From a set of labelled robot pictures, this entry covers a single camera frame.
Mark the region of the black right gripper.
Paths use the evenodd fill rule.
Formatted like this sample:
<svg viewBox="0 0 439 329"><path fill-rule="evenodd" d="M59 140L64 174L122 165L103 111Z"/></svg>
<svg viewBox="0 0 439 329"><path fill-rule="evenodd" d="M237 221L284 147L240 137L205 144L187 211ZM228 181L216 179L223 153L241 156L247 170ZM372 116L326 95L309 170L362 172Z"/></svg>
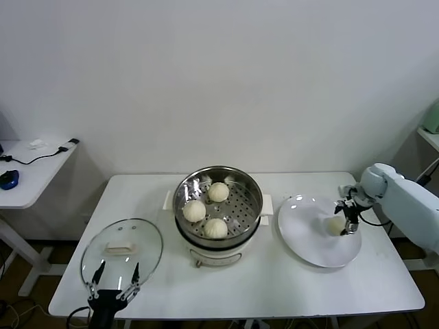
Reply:
<svg viewBox="0 0 439 329"><path fill-rule="evenodd" d="M348 222L346 222L340 235L345 236L356 233L359 227L359 210L357 206L355 204L345 204L344 216Z"/></svg>

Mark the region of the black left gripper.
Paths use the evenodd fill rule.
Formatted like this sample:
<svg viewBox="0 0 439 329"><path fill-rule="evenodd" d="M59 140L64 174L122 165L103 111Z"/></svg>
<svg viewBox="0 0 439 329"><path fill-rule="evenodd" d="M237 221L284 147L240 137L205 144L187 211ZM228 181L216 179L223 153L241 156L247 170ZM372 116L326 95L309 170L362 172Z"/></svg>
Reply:
<svg viewBox="0 0 439 329"><path fill-rule="evenodd" d="M106 261L101 261L99 268L93 274L90 282L86 283L88 290L88 305L93 310L88 328L110 329L117 312L127 307L140 291L139 263L136 264L131 278L120 277L118 289L98 290L98 284L104 272Z"/></svg>

